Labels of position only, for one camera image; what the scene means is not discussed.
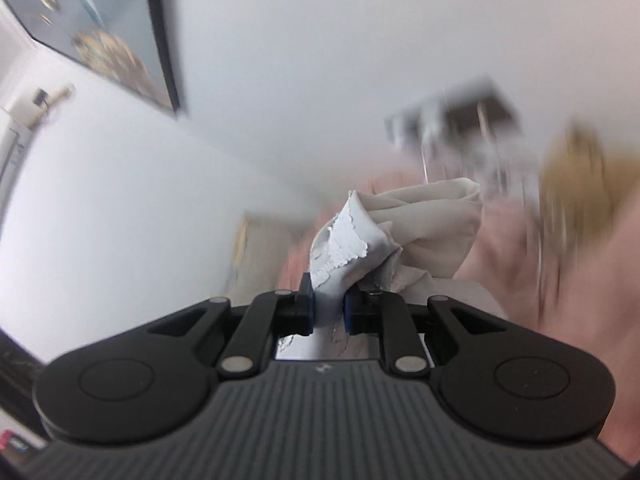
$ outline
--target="pink bedsheet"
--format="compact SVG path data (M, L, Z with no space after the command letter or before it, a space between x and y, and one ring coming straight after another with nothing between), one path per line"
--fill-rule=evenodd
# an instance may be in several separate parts
M485 207L478 238L456 278L487 288L514 322L595 355L611 371L616 400L600 440L629 463L640 460L640 189L612 234L577 258L543 264L532 221L513 203Z

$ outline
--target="crumpled fabric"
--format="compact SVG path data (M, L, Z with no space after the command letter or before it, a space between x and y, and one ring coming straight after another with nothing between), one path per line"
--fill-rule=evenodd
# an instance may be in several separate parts
M480 187L466 178L380 195L352 192L311 247L316 326L335 324L345 292L364 278L393 292L452 278L474 243L481 211Z
M402 171L383 173L379 177L368 180L363 186L357 188L362 193L373 195L381 194L401 187L417 186L424 183L422 168L408 166ZM306 232L302 240L289 249L289 256L280 271L280 277L275 288L287 288L296 290L300 284L302 274L309 270L309 253L311 244L318 231L331 220L344 204L336 204L331 209L322 211L316 223L310 231Z

